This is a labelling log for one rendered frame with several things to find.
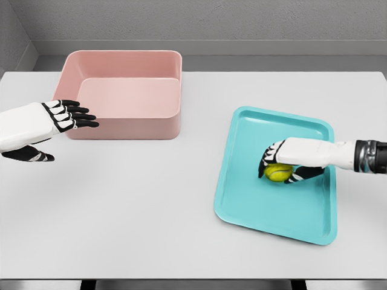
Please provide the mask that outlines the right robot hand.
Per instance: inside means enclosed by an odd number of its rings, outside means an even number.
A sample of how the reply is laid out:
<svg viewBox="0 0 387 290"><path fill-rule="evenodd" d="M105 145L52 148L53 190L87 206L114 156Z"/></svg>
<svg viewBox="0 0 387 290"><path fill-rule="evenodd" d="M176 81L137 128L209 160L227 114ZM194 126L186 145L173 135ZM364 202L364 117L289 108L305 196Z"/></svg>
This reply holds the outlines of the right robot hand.
<svg viewBox="0 0 387 290"><path fill-rule="evenodd" d="M259 163L258 177L270 164L297 166L284 183L292 184L322 175L331 161L334 144L328 141L290 137L268 146Z"/></svg>

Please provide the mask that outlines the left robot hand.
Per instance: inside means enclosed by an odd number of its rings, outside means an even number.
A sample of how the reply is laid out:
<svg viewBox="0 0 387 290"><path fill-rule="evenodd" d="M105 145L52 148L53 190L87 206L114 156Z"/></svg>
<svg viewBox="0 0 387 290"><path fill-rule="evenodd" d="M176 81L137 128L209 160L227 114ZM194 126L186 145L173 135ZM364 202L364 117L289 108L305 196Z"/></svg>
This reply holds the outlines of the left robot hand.
<svg viewBox="0 0 387 290"><path fill-rule="evenodd" d="M96 116L74 100L53 100L0 112L0 155L23 162L51 162L33 145L81 127L98 127Z"/></svg>

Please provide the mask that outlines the yellow-green tennis ball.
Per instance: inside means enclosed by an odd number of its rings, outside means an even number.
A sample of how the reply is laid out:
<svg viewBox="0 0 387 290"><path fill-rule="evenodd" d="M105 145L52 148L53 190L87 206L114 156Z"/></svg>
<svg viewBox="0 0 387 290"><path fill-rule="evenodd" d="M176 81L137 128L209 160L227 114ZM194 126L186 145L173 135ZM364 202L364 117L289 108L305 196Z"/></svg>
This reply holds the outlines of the yellow-green tennis ball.
<svg viewBox="0 0 387 290"><path fill-rule="evenodd" d="M294 167L288 164L268 164L264 169L264 175L267 179L273 182L284 182L293 173Z"/></svg>

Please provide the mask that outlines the blue tray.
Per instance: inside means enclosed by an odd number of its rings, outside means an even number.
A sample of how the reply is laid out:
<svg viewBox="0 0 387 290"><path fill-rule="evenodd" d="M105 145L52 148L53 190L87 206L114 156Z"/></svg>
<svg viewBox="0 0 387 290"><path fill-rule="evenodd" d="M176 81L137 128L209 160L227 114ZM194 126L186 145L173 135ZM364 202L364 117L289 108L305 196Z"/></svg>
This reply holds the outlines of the blue tray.
<svg viewBox="0 0 387 290"><path fill-rule="evenodd" d="M265 149L287 137L334 141L325 121L253 107L234 113L215 192L214 211L225 222L328 245L337 236L336 171L287 185L258 178Z"/></svg>

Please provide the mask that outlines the pink basket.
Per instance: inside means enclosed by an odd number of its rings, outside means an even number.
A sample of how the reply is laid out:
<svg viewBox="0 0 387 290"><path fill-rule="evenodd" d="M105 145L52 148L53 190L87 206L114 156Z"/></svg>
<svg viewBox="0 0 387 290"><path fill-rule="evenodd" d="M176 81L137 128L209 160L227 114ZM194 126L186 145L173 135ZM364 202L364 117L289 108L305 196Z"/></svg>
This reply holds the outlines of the pink basket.
<svg viewBox="0 0 387 290"><path fill-rule="evenodd" d="M80 50L63 66L53 99L74 100L99 126L74 140L171 140L180 133L182 56L172 50Z"/></svg>

